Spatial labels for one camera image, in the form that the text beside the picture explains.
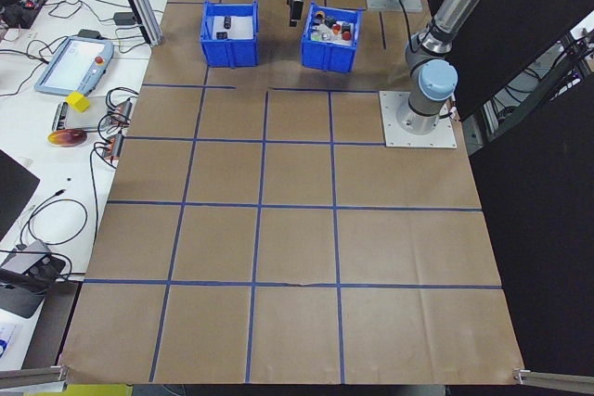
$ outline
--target power adapter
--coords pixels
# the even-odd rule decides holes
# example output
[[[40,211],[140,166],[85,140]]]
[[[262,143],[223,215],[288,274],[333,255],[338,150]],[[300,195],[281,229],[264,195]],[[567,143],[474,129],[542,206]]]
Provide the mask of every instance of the power adapter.
[[[136,25],[134,13],[119,12],[113,15],[113,21],[116,25]]]

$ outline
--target electronic device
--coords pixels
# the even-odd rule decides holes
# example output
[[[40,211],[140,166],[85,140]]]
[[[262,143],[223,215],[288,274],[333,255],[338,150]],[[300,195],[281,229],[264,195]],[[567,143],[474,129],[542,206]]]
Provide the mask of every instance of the electronic device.
[[[68,37],[35,84],[35,90],[50,95],[87,95],[93,91],[113,57],[113,43],[78,36]]]

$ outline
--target small object in bin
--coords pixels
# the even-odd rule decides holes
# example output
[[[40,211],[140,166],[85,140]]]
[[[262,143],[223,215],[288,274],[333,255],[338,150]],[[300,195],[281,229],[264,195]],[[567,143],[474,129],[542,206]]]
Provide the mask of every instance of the small object in bin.
[[[336,23],[336,19],[332,16],[327,16],[325,22],[328,28],[332,28]]]

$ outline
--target red component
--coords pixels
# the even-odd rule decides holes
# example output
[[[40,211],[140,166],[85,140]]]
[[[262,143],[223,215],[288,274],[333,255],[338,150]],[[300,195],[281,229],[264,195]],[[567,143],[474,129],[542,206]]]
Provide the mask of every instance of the red component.
[[[86,132],[83,129],[62,129],[52,132],[47,141],[56,146],[74,147],[86,141]]]

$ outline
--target table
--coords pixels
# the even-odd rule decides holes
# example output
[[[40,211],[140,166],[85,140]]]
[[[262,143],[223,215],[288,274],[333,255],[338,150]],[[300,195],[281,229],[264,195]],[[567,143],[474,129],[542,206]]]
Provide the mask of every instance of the table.
[[[126,0],[108,0],[113,3],[126,5]],[[154,9],[163,11],[167,0],[150,0]],[[116,6],[107,6],[89,1],[101,18],[108,18],[115,11],[123,10]],[[103,35],[113,36],[115,26],[100,24],[93,14],[87,10],[80,11],[71,19],[56,19],[48,16],[48,8],[43,8],[36,22],[30,30],[20,33],[10,32],[6,38],[15,39],[10,43],[3,41],[0,48],[24,50],[32,39],[51,42],[63,36],[76,34],[80,29],[98,30]],[[90,96],[95,100],[103,100],[103,96],[115,86],[127,86],[139,89],[142,84],[144,71],[148,65],[150,48],[140,46],[127,54],[121,54],[116,49],[114,60],[111,62],[108,73],[102,78],[97,89]],[[17,85],[36,66],[36,62],[25,57],[2,56],[3,63],[0,68],[0,95],[16,90]],[[83,232],[72,242],[56,247],[55,252],[68,255],[73,262],[75,273],[84,273],[93,247],[93,221],[94,199],[89,175],[89,152],[93,137],[80,147],[61,148],[52,147],[46,142],[50,133],[51,122],[56,111],[56,106],[63,100],[58,96],[42,95],[32,88],[34,81],[42,69],[36,72],[33,80],[26,83],[21,93],[13,97],[0,98],[0,147],[13,158],[23,160],[30,164],[30,170],[41,179],[39,188],[27,209],[40,203],[61,188],[67,189],[64,198],[80,200],[89,210],[89,224]],[[99,218],[103,212],[107,195],[110,191],[113,172],[103,167],[99,161],[95,163],[97,178],[97,195],[99,201]],[[59,204],[55,207],[55,214],[51,212],[40,214],[36,228],[40,235],[47,239],[57,240],[67,237],[72,233],[82,219],[80,210]],[[0,244],[2,249],[12,249],[19,228],[15,225]],[[22,319],[14,314],[0,311],[0,321],[19,324],[17,336],[11,342],[5,356],[0,359],[0,370],[19,369],[27,352],[35,324],[41,312],[41,307],[30,319]]]
[[[345,75],[302,67],[285,0],[258,0],[260,65],[215,69],[203,1],[165,11],[60,359],[70,382],[512,383],[459,123],[455,150],[382,142],[377,91],[409,88],[403,17],[365,12]]]

